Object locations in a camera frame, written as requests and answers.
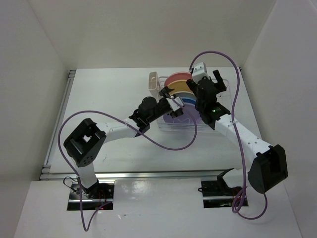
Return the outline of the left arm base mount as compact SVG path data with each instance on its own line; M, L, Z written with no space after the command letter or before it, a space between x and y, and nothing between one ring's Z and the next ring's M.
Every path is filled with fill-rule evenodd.
M69 176L65 177L63 184L70 189L67 211L80 210L80 193L78 181ZM82 206L84 211L93 211L101 207L101 210L113 209L114 182L99 181L99 187L93 193L87 194L82 189Z

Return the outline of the blue plastic plate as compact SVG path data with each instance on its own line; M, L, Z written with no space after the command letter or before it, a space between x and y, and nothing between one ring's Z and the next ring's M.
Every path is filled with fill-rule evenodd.
M192 105L196 104L196 100L194 99L186 98L186 97L181 97L181 99L184 102L184 104L192 104Z

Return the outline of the pink plastic plate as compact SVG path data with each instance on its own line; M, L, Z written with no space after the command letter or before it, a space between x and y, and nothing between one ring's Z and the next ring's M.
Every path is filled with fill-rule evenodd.
M164 85L168 86L170 83L178 80L188 80L192 79L192 75L189 72L177 72L172 75L170 75L166 80Z

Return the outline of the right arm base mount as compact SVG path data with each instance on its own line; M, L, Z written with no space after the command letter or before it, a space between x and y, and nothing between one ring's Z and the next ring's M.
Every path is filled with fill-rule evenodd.
M198 188L203 196L204 208L229 208L233 200L242 190L242 187L222 187L216 180L201 181L201 187Z

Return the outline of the cream plastic plate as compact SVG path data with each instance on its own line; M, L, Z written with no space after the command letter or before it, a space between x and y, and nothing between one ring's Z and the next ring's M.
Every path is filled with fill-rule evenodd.
M176 92L176 93L174 93L174 96L180 97L180 98L189 98L189 99L192 99L194 101L196 100L196 96L193 93L187 92L187 91Z

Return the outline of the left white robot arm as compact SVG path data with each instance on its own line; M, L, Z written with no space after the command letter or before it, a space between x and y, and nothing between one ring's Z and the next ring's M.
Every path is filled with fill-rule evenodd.
M183 115L184 103L180 97L145 97L138 108L125 120L96 123L84 119L66 138L63 145L75 162L75 170L81 181L81 193L93 198L100 190L93 161L101 147L108 142L123 138L135 138L150 129L150 123L168 114L173 118Z

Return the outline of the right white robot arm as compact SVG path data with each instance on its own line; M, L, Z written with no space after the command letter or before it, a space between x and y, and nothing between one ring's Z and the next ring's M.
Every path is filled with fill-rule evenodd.
M194 67L192 78L186 84L196 97L195 108L202 121L220 132L237 147L243 149L245 159L251 162L248 169L228 169L218 176L217 190L229 194L235 187L251 186L264 194L288 177L286 153L282 146L272 146L245 128L232 112L217 101L217 94L226 91L218 70L213 71L213 82L205 69Z

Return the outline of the purple plastic plate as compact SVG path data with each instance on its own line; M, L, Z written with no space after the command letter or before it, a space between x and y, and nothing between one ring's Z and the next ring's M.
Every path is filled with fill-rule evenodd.
M193 104L185 104L185 110L183 110L183 115L172 118L170 115L164 115L163 120L165 123L177 123L177 124L193 124L194 120L196 123L201 122L201 117L199 112L195 109Z

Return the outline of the yellow plastic plate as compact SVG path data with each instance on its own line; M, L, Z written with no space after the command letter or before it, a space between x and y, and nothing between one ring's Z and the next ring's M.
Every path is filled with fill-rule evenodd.
M186 80L176 80L173 82L165 83L164 86L171 89L171 91L169 92L170 95L177 93L189 93L192 95L194 94L188 87Z

